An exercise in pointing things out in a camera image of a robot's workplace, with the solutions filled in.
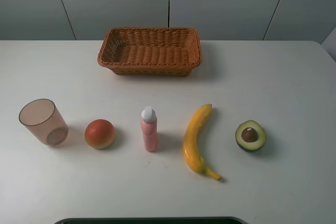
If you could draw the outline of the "halved avocado with pit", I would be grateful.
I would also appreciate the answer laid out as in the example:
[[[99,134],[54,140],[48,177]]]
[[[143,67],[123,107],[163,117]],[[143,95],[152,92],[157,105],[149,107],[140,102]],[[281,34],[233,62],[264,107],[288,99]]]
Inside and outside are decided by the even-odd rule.
[[[237,145],[247,151],[260,150],[266,143],[266,132],[256,121],[248,120],[240,124],[235,132]]]

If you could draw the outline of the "brown wicker basket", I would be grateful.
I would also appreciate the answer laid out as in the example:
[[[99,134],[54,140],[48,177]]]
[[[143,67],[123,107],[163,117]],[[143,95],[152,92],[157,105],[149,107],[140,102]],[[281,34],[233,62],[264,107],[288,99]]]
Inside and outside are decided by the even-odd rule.
[[[117,27],[105,36],[98,64],[118,75],[188,76],[202,63],[193,28]]]

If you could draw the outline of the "pink bottle white cap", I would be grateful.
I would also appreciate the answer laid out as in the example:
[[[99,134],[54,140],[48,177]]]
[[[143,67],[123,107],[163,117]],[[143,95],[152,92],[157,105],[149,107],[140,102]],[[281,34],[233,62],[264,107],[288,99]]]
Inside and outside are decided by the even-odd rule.
[[[158,147],[157,116],[151,106],[141,112],[141,129],[144,147],[148,152],[156,151]]]

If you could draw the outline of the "yellow banana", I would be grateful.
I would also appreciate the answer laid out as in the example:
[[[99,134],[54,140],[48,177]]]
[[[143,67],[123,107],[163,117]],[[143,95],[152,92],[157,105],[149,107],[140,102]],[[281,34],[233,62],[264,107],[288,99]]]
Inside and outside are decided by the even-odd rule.
[[[221,181],[222,176],[208,166],[198,149],[199,132],[207,122],[211,111],[212,105],[204,104],[192,115],[185,131],[182,152],[185,163],[193,172]]]

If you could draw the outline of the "red orange round fruit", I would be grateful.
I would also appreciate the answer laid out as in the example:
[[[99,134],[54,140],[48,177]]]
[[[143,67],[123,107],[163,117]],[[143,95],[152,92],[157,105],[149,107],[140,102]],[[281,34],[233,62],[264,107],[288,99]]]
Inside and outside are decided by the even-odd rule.
[[[97,119],[88,124],[85,130],[86,143],[97,149],[104,149],[114,143],[116,131],[112,123]]]

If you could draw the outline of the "black tray edge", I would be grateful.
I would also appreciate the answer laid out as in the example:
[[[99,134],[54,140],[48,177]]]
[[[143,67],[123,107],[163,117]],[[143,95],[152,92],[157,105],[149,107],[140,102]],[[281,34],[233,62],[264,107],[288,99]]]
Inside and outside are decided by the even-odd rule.
[[[56,223],[139,223],[139,224],[168,224],[168,223],[246,223],[235,217],[134,217],[134,218],[67,218]]]

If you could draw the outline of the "translucent brown plastic cup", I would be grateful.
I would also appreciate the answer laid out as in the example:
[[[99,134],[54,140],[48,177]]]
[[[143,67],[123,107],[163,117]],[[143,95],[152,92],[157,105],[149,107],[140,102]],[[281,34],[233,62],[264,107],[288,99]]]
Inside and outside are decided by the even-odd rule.
[[[68,135],[67,124],[50,99],[37,99],[26,104],[18,118],[45,145],[58,145]]]

